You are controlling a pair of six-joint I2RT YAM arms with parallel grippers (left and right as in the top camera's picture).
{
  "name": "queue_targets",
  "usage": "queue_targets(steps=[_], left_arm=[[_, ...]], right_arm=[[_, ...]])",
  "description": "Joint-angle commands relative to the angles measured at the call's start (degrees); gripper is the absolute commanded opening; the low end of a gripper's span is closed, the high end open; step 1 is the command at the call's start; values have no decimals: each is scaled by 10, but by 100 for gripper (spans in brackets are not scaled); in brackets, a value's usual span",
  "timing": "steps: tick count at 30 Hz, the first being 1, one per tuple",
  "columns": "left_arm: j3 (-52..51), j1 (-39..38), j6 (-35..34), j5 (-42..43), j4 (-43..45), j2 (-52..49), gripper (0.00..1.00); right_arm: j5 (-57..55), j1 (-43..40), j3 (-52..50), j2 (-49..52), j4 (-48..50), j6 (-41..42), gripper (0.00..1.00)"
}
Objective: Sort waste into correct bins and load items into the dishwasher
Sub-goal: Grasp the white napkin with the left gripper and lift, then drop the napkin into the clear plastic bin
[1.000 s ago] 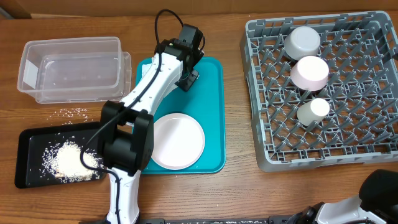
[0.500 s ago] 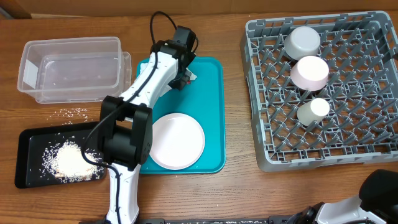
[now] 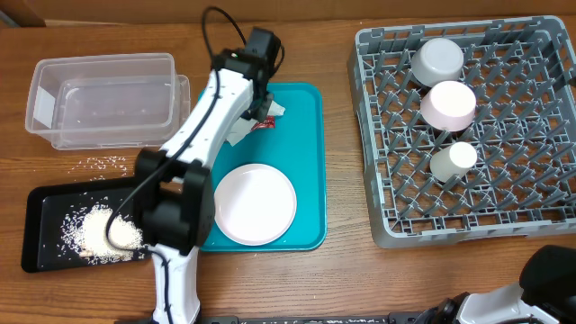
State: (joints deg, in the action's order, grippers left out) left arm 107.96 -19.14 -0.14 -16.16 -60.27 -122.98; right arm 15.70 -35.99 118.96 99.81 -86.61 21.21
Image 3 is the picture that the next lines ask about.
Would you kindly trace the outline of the red wrapper scrap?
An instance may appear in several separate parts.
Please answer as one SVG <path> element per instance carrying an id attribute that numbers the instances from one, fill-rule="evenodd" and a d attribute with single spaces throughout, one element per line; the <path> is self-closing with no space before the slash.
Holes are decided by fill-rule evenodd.
<path id="1" fill-rule="evenodd" d="M 261 129 L 274 129 L 275 128 L 275 117 L 268 115 L 264 121 L 258 121 L 252 128 L 252 131 Z"/>

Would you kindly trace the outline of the white napkin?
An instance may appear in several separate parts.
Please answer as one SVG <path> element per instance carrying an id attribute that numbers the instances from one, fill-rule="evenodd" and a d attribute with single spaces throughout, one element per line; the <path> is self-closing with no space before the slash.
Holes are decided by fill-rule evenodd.
<path id="1" fill-rule="evenodd" d="M 267 115 L 277 117 L 282 117 L 285 112 L 285 108 L 278 104 L 276 101 L 271 103 L 264 103 L 264 107 L 267 109 Z M 229 134 L 226 137 L 226 141 L 231 145 L 235 146 L 240 141 L 242 141 L 250 132 L 251 128 L 258 122 L 256 119 L 251 119 L 249 121 L 239 118 L 232 126 Z"/>

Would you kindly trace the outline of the large pink plate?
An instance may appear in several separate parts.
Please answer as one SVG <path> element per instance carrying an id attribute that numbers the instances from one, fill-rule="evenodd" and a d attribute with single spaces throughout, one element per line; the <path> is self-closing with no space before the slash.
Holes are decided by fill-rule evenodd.
<path id="1" fill-rule="evenodd" d="M 292 182 L 264 164 L 230 171 L 220 180 L 214 198 L 218 228 L 244 246 L 263 246 L 279 239 L 292 226 L 297 211 Z"/>

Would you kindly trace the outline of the grey bowl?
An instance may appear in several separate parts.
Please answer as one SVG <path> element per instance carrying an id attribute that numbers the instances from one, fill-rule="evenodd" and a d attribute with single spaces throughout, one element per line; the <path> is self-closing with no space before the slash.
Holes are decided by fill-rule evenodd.
<path id="1" fill-rule="evenodd" d="M 413 76 L 428 87 L 457 80 L 463 65 L 464 54 L 461 48 L 445 38 L 425 42 L 411 59 Z"/>

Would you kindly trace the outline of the small pink bowl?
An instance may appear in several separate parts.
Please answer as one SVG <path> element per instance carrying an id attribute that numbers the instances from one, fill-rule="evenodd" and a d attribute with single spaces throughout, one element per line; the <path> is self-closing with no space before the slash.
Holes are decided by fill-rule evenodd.
<path id="1" fill-rule="evenodd" d="M 476 96 L 466 84 L 443 81 L 422 98 L 420 114 L 424 121 L 440 131 L 462 131 L 474 119 Z"/>

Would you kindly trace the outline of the white paper cup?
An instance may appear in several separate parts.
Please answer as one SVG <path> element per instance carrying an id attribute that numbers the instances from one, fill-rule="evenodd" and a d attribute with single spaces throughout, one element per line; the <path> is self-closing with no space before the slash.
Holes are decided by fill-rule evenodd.
<path id="1" fill-rule="evenodd" d="M 438 151 L 430 159 L 430 171 L 440 182 L 452 176 L 462 178 L 477 162 L 476 149 L 467 142 L 456 142 Z"/>

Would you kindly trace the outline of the rice pile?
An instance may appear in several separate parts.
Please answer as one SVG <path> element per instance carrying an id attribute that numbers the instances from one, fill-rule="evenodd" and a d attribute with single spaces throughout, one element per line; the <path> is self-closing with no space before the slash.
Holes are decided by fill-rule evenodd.
<path id="1" fill-rule="evenodd" d="M 142 254 L 131 252 L 142 247 L 142 231 L 128 215 L 117 216 L 110 228 L 112 242 L 128 251 L 114 248 L 107 240 L 105 227 L 112 212 L 108 205 L 96 203 L 67 213 L 59 226 L 62 242 L 57 244 L 58 256 L 69 261 L 79 257 L 90 266 L 142 259 Z"/>

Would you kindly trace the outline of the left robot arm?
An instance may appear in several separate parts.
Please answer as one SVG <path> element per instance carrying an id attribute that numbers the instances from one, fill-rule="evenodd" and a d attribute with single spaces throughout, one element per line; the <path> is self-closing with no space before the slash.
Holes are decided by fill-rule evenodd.
<path id="1" fill-rule="evenodd" d="M 178 133 L 160 150 L 137 156 L 138 185 L 130 198 L 141 252 L 155 267 L 153 323 L 199 317 L 195 274 L 215 216 L 212 167 L 224 142 L 243 139 L 269 116 L 274 100 L 267 84 L 283 59 L 280 39 L 260 28 L 242 48 L 212 54 L 208 85 Z"/>

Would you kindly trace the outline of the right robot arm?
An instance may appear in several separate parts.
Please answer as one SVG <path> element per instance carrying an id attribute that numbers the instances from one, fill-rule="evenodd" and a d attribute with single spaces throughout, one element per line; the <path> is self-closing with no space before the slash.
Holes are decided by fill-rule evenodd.
<path id="1" fill-rule="evenodd" d="M 492 292 L 463 292 L 417 323 L 575 324 L 575 250 L 547 245 L 526 262 L 517 282 Z"/>

